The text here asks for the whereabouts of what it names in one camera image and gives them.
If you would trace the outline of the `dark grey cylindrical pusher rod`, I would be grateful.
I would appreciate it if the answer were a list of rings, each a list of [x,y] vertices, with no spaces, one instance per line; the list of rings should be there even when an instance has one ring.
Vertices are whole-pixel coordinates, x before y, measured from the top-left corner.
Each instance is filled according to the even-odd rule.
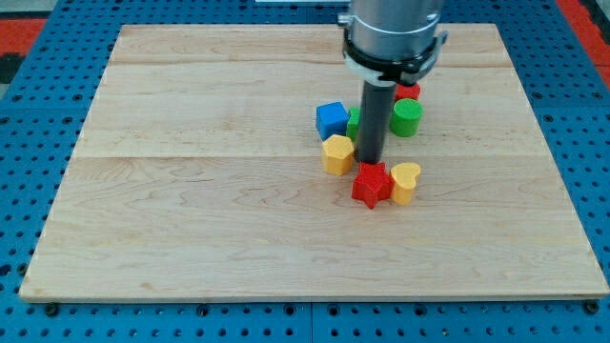
[[[388,86],[364,83],[356,135],[356,159],[359,162],[376,164],[380,161],[396,88],[396,83]]]

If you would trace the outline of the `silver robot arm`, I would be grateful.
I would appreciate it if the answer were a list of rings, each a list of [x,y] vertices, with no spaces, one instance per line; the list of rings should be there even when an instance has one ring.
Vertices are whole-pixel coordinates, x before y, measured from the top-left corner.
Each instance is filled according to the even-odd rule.
[[[356,159],[380,161],[397,87],[436,64],[448,33],[437,32],[442,0],[352,0],[337,16],[345,64],[363,80]]]

